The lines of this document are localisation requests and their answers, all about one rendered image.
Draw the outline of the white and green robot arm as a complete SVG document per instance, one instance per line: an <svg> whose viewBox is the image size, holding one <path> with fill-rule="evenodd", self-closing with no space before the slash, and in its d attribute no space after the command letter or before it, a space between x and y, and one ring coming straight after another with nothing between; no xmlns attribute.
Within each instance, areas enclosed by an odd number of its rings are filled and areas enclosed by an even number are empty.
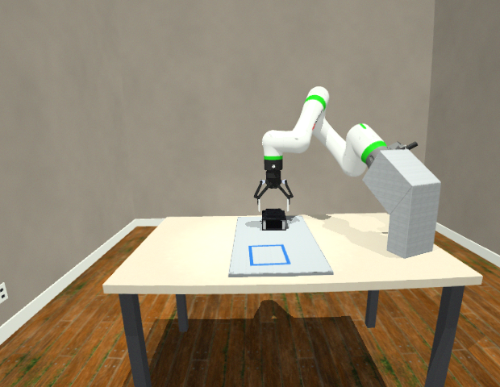
<svg viewBox="0 0 500 387"><path fill-rule="evenodd" d="M358 177L365 171L366 166L369 168L379 151L411 150L418 146L416 142L408 146L396 142L387 147L368 125L358 124L348 132L345 147L345 141L325 119L328 101L327 90L314 87L307 95L302 114L293 131L269 131L264 135L262 145L265 170L282 170L282 153L303 153L309 148L312 134L323 143L343 172L350 177Z"/></svg>

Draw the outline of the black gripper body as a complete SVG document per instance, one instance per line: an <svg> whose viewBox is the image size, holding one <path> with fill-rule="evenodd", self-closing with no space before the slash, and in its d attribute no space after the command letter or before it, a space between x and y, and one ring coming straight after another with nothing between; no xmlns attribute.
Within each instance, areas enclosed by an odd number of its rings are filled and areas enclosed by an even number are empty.
<svg viewBox="0 0 500 387"><path fill-rule="evenodd" d="M278 171L278 172L266 171L265 184L268 185L270 182L272 182L272 184L269 188L270 189L277 189L278 187L275 185L275 182L277 182L279 185L281 184L281 171Z"/></svg>

